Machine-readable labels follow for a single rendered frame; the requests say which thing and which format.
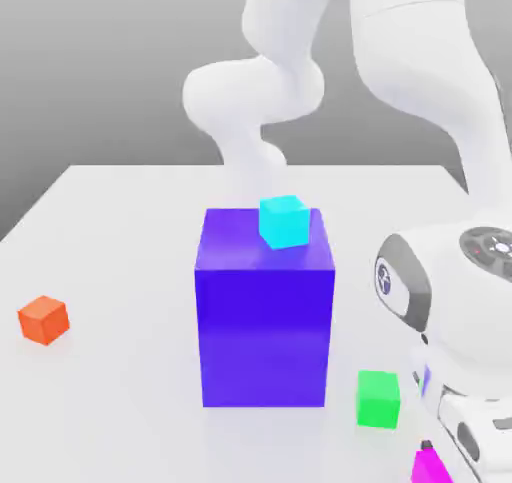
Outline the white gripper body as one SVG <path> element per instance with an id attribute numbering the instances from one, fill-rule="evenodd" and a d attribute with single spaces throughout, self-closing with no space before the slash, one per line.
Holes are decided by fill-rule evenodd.
<path id="1" fill-rule="evenodd" d="M 512 483 L 512 398 L 446 394 L 438 419 L 478 483 Z"/>

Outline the small cyan cube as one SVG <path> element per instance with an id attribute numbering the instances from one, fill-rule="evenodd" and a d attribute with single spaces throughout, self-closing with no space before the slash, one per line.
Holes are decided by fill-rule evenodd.
<path id="1" fill-rule="evenodd" d="M 263 198 L 259 203 L 258 230 L 273 249 L 309 243 L 311 209 L 296 195 Z"/>

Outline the small green cube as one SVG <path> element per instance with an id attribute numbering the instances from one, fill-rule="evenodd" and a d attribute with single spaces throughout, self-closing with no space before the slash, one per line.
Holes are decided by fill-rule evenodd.
<path id="1" fill-rule="evenodd" d="M 401 409 L 396 373 L 361 370 L 357 377 L 356 422 L 358 426 L 394 430 Z"/>

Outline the small orange cube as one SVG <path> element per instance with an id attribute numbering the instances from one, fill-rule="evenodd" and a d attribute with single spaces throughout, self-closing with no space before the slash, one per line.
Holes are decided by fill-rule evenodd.
<path id="1" fill-rule="evenodd" d="M 39 296 L 18 311 L 18 319 L 25 338 L 49 345 L 70 328 L 64 302 L 48 296 Z"/>

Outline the small magenta cube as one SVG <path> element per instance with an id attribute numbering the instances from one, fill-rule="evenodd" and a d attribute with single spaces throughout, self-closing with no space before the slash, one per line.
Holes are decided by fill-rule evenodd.
<path id="1" fill-rule="evenodd" d="M 454 483 L 434 449 L 424 449 L 416 452 L 410 482 Z"/>

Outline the large purple box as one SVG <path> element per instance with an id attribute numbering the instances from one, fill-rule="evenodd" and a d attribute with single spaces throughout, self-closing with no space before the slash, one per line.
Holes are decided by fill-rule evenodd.
<path id="1" fill-rule="evenodd" d="M 325 403 L 335 265 L 323 218 L 274 250 L 255 209 L 207 209 L 194 268 L 206 407 Z"/>

